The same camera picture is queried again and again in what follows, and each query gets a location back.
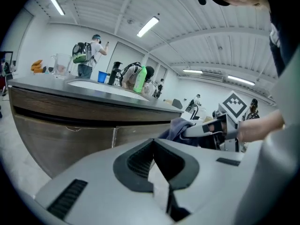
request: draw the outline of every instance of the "sink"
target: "sink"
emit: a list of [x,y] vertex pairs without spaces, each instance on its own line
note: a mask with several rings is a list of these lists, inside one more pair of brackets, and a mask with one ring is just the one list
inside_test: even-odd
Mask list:
[[112,94],[126,96],[129,98],[137,98],[140,100],[149,101],[148,99],[145,99],[143,96],[136,94],[134,92],[130,92],[130,91],[118,88],[116,86],[105,85],[102,83],[77,80],[77,81],[68,82],[68,84],[70,84],[72,86],[80,87],[80,88],[93,89],[93,90],[97,90],[97,91],[108,92],[108,93],[112,93]]

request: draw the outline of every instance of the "fluorescent light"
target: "fluorescent light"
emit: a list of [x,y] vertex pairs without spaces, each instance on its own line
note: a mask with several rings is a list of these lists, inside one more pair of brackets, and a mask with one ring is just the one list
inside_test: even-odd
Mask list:
[[60,13],[60,15],[64,15],[65,12],[62,10],[61,6],[59,5],[57,0],[51,0],[57,11]]
[[184,69],[183,70],[185,73],[203,73],[202,71],[200,71],[200,70],[186,70],[186,69]]
[[147,22],[142,29],[138,32],[137,36],[142,37],[149,29],[151,29],[156,23],[159,22],[159,19],[157,17],[153,17]]
[[239,82],[242,82],[242,83],[247,83],[247,84],[252,85],[252,86],[255,85],[254,82],[251,82],[251,81],[248,81],[248,80],[245,80],[245,79],[241,79],[241,78],[238,78],[238,77],[228,75],[228,78],[239,81]]

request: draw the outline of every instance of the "glass pitcher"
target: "glass pitcher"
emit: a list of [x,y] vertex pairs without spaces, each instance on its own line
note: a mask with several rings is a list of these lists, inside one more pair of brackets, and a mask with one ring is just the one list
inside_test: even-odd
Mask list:
[[50,67],[49,65],[46,66],[49,74],[52,74],[57,78],[64,78],[67,74],[71,74],[73,65],[71,56],[57,53],[56,55],[51,56],[50,59],[54,59],[54,67]]

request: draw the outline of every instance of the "ceiling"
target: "ceiling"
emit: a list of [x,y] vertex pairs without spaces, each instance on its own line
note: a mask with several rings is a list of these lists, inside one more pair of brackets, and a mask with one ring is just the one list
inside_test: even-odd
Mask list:
[[[115,34],[149,51],[180,76],[183,69],[224,75],[224,84],[251,89],[263,97],[277,80],[269,49],[270,16],[254,7],[221,7],[212,0],[35,0],[50,23],[68,23]],[[153,16],[160,21],[142,38],[139,29]],[[255,82],[233,83],[226,75]],[[201,76],[191,79],[203,80]]]

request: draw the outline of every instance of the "blue cup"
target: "blue cup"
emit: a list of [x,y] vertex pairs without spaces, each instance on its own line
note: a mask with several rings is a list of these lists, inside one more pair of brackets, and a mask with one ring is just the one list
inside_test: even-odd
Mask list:
[[107,76],[107,73],[99,71],[99,73],[98,73],[98,82],[99,83],[104,83],[106,76]]

